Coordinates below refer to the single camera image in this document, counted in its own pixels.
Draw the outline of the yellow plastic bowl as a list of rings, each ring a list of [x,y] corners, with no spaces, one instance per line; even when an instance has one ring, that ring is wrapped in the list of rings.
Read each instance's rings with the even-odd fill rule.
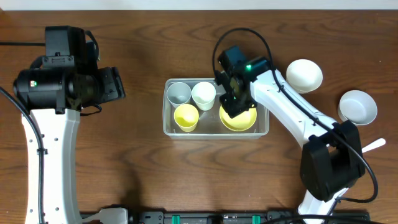
[[[253,126],[257,119],[257,109],[250,108],[248,111],[230,118],[228,113],[220,106],[219,110],[220,120],[228,129],[236,132],[246,131]]]

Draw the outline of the grey plastic cup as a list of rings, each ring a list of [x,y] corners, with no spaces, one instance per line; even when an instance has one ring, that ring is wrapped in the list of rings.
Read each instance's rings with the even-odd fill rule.
[[[173,83],[167,89],[167,99],[174,108],[189,104],[191,99],[191,88],[183,82]]]

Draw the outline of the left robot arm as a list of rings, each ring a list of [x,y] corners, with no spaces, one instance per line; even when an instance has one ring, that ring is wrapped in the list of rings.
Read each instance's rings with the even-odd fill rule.
[[[28,152],[26,223],[128,223],[124,207],[83,218],[76,199],[75,146],[81,110],[125,97],[115,67],[80,74],[72,68],[29,69],[14,81],[27,110],[22,117]]]

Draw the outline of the white plastic bowl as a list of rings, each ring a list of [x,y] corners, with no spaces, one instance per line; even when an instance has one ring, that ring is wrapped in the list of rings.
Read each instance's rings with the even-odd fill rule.
[[[315,62],[298,59],[287,67],[286,80],[297,93],[304,94],[320,87],[323,73]]]

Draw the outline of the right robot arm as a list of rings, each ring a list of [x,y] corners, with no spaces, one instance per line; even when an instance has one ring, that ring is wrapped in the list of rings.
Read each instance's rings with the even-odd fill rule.
[[[231,119],[265,106],[302,148],[300,174],[306,187],[298,207],[301,215],[331,215],[343,194],[364,174],[359,133],[350,122],[339,124],[318,111],[301,94],[316,90],[323,81],[321,68],[298,59],[282,76],[265,57],[220,56],[222,72],[215,81],[225,94],[220,102]]]

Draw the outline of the grey plastic bowl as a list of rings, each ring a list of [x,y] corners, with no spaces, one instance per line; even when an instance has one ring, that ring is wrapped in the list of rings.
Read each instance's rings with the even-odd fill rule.
[[[340,98],[337,112],[342,121],[349,120],[357,126],[362,126],[376,119],[377,104],[366,92],[351,90]]]

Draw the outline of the yellow plastic cup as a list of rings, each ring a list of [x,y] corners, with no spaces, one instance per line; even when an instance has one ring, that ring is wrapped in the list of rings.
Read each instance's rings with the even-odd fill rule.
[[[174,120],[182,131],[189,133],[198,124],[199,112],[193,105],[180,105],[175,109]]]

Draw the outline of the white plastic cup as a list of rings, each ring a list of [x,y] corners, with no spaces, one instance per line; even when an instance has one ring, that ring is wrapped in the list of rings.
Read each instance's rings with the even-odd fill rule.
[[[215,102],[216,89],[210,82],[197,83],[192,89],[192,98],[202,111],[210,110]]]

